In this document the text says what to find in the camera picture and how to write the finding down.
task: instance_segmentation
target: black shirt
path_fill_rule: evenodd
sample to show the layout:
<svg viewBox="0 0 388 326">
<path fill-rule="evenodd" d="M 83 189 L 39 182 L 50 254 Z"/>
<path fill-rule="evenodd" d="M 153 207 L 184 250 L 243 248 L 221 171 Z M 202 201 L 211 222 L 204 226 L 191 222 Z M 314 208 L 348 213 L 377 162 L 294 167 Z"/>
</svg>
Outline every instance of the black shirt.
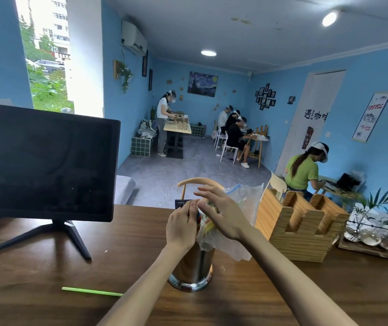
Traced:
<svg viewBox="0 0 388 326">
<path fill-rule="evenodd" d="M 228 146 L 239 146 L 239 139 L 244 136 L 239 126 L 234 123 L 229 129 L 227 129 L 227 135 L 229 135 L 229 140 L 227 141 Z"/>
<path fill-rule="evenodd" d="M 233 116 L 234 113 L 230 114 L 230 116 L 227 118 L 227 121 L 226 121 L 226 125 L 225 125 L 225 128 L 226 130 L 228 130 L 230 128 L 231 125 L 233 125 L 234 123 L 236 123 L 236 120 L 237 118 L 235 118 Z"/>
</svg>

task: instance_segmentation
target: white door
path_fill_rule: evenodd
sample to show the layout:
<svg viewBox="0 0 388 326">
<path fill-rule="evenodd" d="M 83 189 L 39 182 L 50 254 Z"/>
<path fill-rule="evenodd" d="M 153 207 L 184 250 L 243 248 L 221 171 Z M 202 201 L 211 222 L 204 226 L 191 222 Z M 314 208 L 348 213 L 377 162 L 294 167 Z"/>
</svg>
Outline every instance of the white door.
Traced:
<svg viewBox="0 0 388 326">
<path fill-rule="evenodd" d="M 346 71 L 310 74 L 292 120 L 277 164 L 276 174 L 283 174 L 289 158 L 304 153 L 321 141 L 321 133 L 331 106 L 342 85 Z"/>
</svg>

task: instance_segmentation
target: green tiled box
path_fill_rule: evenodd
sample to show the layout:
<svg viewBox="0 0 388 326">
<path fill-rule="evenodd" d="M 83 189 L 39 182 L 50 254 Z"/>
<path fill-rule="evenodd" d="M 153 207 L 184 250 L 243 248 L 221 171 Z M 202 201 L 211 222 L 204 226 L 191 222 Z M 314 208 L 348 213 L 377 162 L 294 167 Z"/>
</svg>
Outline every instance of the green tiled box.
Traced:
<svg viewBox="0 0 388 326">
<path fill-rule="evenodd" d="M 146 156 L 150 157 L 152 149 L 152 139 L 151 138 L 139 138 L 132 137 L 130 139 L 130 153 L 133 156 Z"/>
<path fill-rule="evenodd" d="M 204 131 L 204 127 L 202 125 L 197 125 L 196 123 L 190 123 L 190 126 L 191 126 L 191 135 L 192 136 L 200 136 L 200 137 L 203 137 L 203 131 Z"/>
</svg>

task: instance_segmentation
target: concrete floor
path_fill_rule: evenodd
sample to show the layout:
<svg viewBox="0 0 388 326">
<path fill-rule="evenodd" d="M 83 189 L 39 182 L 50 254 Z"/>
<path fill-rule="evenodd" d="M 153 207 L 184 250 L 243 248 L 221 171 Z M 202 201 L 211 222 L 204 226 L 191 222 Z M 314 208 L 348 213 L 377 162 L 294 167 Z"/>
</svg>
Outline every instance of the concrete floor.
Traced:
<svg viewBox="0 0 388 326">
<path fill-rule="evenodd" d="M 249 169 L 240 162 L 223 157 L 219 162 L 222 150 L 214 150 L 210 137 L 185 136 L 183 141 L 183 160 L 163 158 L 157 155 L 156 148 L 150 158 L 130 155 L 117 170 L 117 175 L 132 177 L 137 186 L 127 205 L 174 208 L 175 199 L 180 199 L 182 188 L 177 183 L 192 177 L 207 177 L 224 187 L 241 183 L 258 186 L 270 180 L 271 173 L 263 165 L 257 168 L 257 160 L 249 158 Z M 224 156 L 233 157 L 230 151 Z M 197 186 L 186 186 L 186 199 L 193 199 Z"/>
</svg>

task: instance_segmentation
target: white shirt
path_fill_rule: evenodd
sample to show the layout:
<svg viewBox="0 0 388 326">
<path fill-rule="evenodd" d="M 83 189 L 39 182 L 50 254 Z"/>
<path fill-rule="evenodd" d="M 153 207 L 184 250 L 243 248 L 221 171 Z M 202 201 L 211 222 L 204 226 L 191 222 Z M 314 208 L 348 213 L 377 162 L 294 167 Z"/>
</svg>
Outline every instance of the white shirt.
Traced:
<svg viewBox="0 0 388 326">
<path fill-rule="evenodd" d="M 218 116 L 218 125 L 220 127 L 224 127 L 226 125 L 226 121 L 227 121 L 227 113 L 226 111 L 221 111 L 221 113 L 219 114 Z"/>
<path fill-rule="evenodd" d="M 168 102 L 167 102 L 166 98 L 165 98 L 165 97 L 162 97 L 162 98 L 159 100 L 158 106 L 157 106 L 157 108 L 156 108 L 156 117 L 157 117 L 157 118 L 162 118 L 162 119 L 168 119 L 168 116 L 162 114 L 162 112 L 161 112 L 162 104 L 163 104 L 163 105 L 166 105 L 165 111 L 167 111 L 167 110 L 169 109 L 169 105 L 168 105 Z"/>
</svg>

